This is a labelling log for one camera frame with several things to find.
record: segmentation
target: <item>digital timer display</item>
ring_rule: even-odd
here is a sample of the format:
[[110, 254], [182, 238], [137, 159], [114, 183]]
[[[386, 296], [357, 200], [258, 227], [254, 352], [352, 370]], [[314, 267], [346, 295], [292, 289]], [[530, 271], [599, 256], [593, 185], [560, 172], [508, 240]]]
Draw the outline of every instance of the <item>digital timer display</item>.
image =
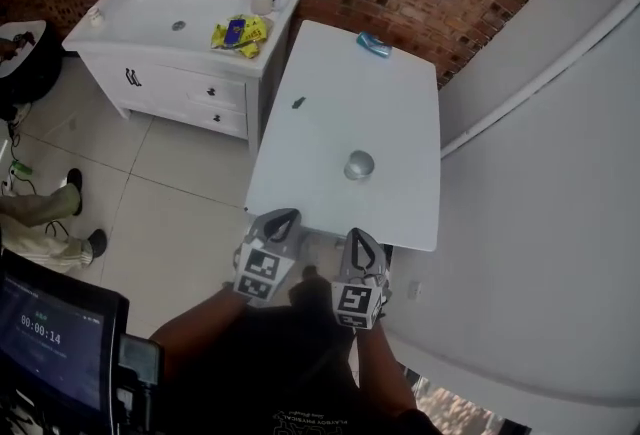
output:
[[60, 393], [100, 410], [103, 318], [5, 275], [0, 350]]
[[52, 343], [60, 344], [60, 334], [47, 330], [42, 323], [34, 323], [29, 316], [22, 315], [22, 324], [34, 333], [49, 339]]

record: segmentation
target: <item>drawer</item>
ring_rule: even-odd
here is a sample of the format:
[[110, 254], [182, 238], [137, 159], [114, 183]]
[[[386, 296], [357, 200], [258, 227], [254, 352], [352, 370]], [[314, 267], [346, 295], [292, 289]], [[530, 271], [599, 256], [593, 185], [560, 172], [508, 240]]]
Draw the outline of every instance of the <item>drawer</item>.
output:
[[220, 133], [247, 139], [247, 116], [237, 111], [186, 103], [187, 122]]
[[153, 109], [153, 67], [110, 56], [83, 56], [82, 60], [113, 104], [131, 110]]
[[180, 69], [169, 69], [166, 74], [189, 101], [240, 113], [247, 111], [243, 82]]

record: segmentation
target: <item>blue object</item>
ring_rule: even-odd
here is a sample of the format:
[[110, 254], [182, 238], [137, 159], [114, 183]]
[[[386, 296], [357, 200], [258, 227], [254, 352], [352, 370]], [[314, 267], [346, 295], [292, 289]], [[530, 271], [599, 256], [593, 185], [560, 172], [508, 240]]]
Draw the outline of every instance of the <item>blue object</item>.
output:
[[224, 45], [226, 47], [235, 46], [238, 43], [245, 24], [247, 24], [247, 22], [244, 19], [234, 19], [229, 23], [227, 33], [224, 36]]
[[378, 40], [366, 31], [360, 32], [357, 42], [363, 48], [368, 49], [382, 58], [389, 58], [389, 55], [391, 54], [391, 46], [385, 44], [381, 40]]

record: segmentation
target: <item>khaki pants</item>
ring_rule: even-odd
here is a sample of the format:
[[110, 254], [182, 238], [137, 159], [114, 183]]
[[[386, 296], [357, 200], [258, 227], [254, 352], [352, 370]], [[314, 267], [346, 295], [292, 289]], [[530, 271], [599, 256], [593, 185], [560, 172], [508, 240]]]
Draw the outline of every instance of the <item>khaki pants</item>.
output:
[[72, 237], [62, 241], [33, 228], [71, 216], [79, 205], [80, 194], [72, 184], [49, 196], [0, 197], [2, 246], [60, 273], [90, 264], [93, 254], [88, 241]]

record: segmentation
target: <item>black shoe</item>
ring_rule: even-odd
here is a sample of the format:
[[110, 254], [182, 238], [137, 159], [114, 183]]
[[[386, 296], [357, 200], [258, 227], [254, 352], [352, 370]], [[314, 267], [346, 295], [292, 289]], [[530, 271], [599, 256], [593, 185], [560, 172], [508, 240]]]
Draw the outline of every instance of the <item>black shoe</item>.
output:
[[73, 216], [78, 216], [82, 213], [82, 172], [77, 168], [69, 170], [69, 172], [67, 172], [67, 184], [73, 184], [80, 194], [80, 204], [76, 212], [73, 213]]
[[102, 229], [96, 229], [87, 239], [91, 245], [94, 259], [100, 257], [107, 250], [107, 233]]

